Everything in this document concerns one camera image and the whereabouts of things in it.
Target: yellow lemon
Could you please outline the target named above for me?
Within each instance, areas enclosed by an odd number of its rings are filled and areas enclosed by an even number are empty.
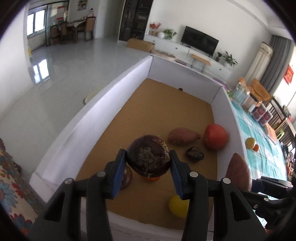
[[[249,137],[246,139],[245,144],[247,149],[253,149],[255,147],[256,141],[253,137]]]
[[[189,200],[181,200],[178,195],[171,198],[168,208],[178,218],[186,218],[189,207]]]

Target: flat screen tv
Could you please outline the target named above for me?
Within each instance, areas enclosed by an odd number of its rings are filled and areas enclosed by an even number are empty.
[[[191,27],[186,26],[181,43],[197,48],[212,56],[219,40]]]

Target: floral cushion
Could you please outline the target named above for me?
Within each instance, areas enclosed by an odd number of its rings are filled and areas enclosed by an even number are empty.
[[[26,188],[12,157],[0,139],[0,204],[23,234],[27,234],[41,207]]]

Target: tv stand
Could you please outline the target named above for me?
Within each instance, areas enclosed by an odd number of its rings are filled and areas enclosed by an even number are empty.
[[[158,49],[160,51],[172,54],[176,56],[179,60],[186,62],[188,66],[191,65],[193,62],[192,54],[195,56],[200,57],[201,59],[204,59],[205,61],[210,63],[210,66],[208,66],[204,73],[207,73],[208,75],[221,80],[222,82],[226,83],[229,79],[230,75],[232,74],[232,71],[226,67],[224,67],[222,64],[216,62],[212,58],[209,57],[208,54],[205,54],[201,52],[200,50],[197,50],[195,48],[192,48],[190,46],[186,46],[182,43],[174,42],[172,40],[167,39],[161,39],[158,37],[154,37],[151,35],[145,35],[144,41],[152,42],[155,44],[155,49]],[[201,63],[196,63],[194,68],[197,68],[199,70],[202,69]]]

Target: silver bolt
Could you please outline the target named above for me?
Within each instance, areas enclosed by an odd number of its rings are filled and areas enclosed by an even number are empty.
[[[66,178],[65,181],[64,181],[66,184],[70,184],[73,182],[73,179],[72,178]]]
[[[191,173],[189,173],[189,175],[191,177],[198,177],[198,173],[197,172],[191,172]]]
[[[103,177],[106,175],[106,173],[104,171],[99,171],[97,174],[96,174],[98,177]]]
[[[230,181],[230,179],[229,178],[223,178],[223,182],[225,183],[225,184],[229,184],[231,181]]]

